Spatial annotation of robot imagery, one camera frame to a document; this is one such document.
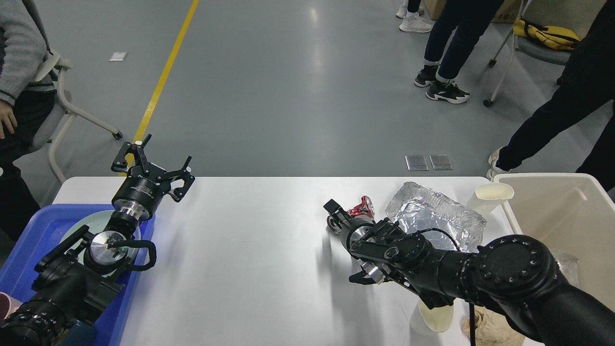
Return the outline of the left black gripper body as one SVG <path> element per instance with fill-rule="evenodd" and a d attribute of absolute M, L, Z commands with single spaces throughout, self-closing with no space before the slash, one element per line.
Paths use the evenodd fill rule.
<path fill-rule="evenodd" d="M 112 198 L 111 226 L 139 226 L 150 220 L 169 193 L 167 171 L 159 166 L 133 166 Z"/>

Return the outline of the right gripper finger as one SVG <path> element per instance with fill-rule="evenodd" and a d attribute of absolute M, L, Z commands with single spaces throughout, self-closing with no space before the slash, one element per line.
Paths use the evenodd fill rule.
<path fill-rule="evenodd" d="M 327 225 L 328 226 L 341 226 L 341 224 L 351 219 L 351 216 L 346 210 L 344 210 L 338 202 L 330 199 L 323 205 L 323 208 L 328 213 Z"/>

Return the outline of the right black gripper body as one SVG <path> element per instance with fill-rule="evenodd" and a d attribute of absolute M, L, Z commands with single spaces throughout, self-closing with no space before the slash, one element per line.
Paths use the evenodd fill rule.
<path fill-rule="evenodd" d="M 346 250 L 350 250 L 353 242 L 358 241 L 371 231 L 375 221 L 366 217 L 354 217 L 340 223 L 340 239 Z"/>

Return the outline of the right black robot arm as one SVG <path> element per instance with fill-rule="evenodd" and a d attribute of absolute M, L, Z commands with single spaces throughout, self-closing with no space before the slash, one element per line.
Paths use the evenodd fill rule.
<path fill-rule="evenodd" d="M 505 235 L 476 253 L 437 249 L 423 231 L 398 222 L 351 215 L 336 201 L 324 205 L 327 223 L 362 265 L 349 281 L 393 281 L 430 309 L 459 298 L 505 316 L 522 335 L 547 346 L 612 346 L 611 309 L 572 285 L 552 253 L 526 235 Z"/>

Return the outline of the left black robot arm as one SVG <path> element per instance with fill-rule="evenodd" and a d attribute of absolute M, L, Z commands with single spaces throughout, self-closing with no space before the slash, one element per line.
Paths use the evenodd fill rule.
<path fill-rule="evenodd" d="M 155 244 L 137 239 L 139 226 L 155 214 L 163 197 L 181 201 L 195 177 L 188 156 L 167 171 L 147 160 L 151 135 L 125 142 L 111 170 L 126 178 L 112 198 L 113 211 L 101 230 L 83 224 L 35 266 L 34 295 L 1 323 L 3 346 L 54 346 L 75 321 L 93 325 L 116 298 L 125 272 L 144 272 L 157 261 Z"/>

